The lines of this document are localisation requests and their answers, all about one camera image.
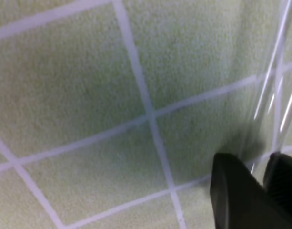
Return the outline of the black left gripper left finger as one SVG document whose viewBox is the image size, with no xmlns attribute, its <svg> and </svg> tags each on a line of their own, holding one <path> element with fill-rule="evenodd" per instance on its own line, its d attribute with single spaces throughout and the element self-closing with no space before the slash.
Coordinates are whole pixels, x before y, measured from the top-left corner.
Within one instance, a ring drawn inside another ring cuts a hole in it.
<svg viewBox="0 0 292 229">
<path fill-rule="evenodd" d="M 292 229 L 292 214 L 232 154 L 215 154 L 210 197 L 217 229 Z"/>
</svg>

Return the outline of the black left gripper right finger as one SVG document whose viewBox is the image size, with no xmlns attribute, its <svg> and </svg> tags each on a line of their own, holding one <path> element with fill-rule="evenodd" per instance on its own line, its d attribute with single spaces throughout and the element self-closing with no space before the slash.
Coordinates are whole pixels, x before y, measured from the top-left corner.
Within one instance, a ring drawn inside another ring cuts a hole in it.
<svg viewBox="0 0 292 229">
<path fill-rule="evenodd" d="M 292 157 L 280 152 L 270 155 L 263 187 L 287 213 L 292 214 Z"/>
</svg>

